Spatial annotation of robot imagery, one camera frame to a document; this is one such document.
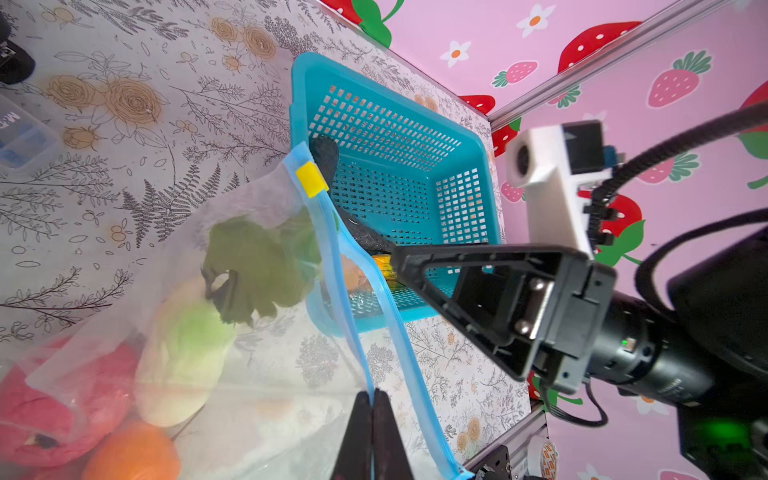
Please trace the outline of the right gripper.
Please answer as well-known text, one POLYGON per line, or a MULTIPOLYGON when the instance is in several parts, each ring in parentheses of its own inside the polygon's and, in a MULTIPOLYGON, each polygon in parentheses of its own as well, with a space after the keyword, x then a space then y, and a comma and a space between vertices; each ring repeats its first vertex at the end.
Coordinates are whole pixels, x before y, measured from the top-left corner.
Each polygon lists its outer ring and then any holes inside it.
POLYGON ((568 394, 585 377, 617 278, 612 267, 555 245, 403 246, 391 265, 512 379, 535 369, 568 394))

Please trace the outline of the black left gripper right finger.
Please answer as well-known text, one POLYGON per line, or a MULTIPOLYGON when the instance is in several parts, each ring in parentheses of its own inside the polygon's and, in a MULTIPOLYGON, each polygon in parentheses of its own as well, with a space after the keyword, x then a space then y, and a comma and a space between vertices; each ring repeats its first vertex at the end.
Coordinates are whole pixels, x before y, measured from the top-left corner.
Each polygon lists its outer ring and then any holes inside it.
POLYGON ((413 480, 390 397, 381 389, 374 392, 372 467, 375 480, 413 480))

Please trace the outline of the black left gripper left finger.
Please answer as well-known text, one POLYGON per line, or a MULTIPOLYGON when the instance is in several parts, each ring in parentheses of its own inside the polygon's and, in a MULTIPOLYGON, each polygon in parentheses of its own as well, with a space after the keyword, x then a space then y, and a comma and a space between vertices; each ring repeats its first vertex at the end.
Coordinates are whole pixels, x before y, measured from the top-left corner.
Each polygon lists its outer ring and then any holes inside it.
POLYGON ((371 480, 373 407, 369 393, 359 392, 340 445, 331 480, 371 480))

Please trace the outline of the teal plastic basket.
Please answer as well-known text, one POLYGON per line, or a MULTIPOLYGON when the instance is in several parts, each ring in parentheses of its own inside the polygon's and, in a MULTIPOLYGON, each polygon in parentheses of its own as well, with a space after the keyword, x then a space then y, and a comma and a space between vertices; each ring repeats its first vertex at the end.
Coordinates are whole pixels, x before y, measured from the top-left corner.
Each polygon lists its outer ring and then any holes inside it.
POLYGON ((499 244, 488 156, 468 129, 317 53, 292 68, 294 147, 340 150, 330 199, 398 245, 499 244))

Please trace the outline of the clear zip top bag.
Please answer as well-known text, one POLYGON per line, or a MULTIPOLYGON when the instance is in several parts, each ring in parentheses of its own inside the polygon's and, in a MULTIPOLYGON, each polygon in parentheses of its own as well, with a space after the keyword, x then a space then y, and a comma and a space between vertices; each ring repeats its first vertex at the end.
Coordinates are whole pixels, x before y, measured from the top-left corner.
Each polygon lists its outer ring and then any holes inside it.
POLYGON ((5 479, 465 479, 337 143, 205 202, 115 304, 1 364, 5 479))

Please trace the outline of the dark eggplant toy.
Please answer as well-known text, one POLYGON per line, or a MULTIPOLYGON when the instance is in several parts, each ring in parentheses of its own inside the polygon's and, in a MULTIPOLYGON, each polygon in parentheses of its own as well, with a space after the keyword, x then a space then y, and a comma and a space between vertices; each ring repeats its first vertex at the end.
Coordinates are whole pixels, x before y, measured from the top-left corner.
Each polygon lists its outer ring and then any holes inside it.
POLYGON ((327 135, 319 135, 310 140, 309 150, 328 187, 331 188, 340 160, 337 142, 327 135))

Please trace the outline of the orange toy fruit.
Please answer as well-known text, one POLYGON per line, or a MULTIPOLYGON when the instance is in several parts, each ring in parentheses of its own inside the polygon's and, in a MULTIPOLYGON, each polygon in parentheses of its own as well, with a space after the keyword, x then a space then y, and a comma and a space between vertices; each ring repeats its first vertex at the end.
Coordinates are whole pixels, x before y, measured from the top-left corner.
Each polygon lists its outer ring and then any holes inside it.
POLYGON ((125 424, 90 456, 81 479, 178 479, 181 461, 166 432, 141 421, 125 424))

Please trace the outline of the magenta toy fruit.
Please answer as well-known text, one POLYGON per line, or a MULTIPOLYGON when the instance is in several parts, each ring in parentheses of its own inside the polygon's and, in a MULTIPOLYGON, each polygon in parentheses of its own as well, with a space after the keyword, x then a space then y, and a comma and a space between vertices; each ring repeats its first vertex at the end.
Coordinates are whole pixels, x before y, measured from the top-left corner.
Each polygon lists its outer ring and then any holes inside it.
POLYGON ((57 467, 94 448, 133 404, 135 350, 126 345, 74 371, 74 403, 65 405, 27 385, 17 365, 1 381, 1 459, 57 467))

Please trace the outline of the green leafy vegetable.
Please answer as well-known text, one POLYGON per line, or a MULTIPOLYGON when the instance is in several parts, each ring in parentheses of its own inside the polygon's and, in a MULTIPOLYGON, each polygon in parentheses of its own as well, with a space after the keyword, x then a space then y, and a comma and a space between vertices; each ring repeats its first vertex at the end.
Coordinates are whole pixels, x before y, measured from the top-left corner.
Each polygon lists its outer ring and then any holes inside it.
POLYGON ((245 216, 216 224, 201 269, 206 298, 227 324, 275 318, 314 288, 322 259, 307 209, 273 228, 245 216))

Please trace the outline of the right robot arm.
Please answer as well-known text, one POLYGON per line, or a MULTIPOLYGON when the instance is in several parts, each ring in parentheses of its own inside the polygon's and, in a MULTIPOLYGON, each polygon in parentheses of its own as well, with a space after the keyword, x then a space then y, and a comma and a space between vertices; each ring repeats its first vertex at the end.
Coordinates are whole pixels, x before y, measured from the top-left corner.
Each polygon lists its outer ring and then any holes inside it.
POLYGON ((679 450, 711 479, 767 475, 767 212, 686 232, 637 268, 635 296, 598 261, 618 191, 693 148, 767 121, 758 103, 629 161, 597 120, 527 130, 506 151, 522 187, 526 245, 401 246, 398 280, 507 375, 572 394, 601 380, 676 407, 679 450))

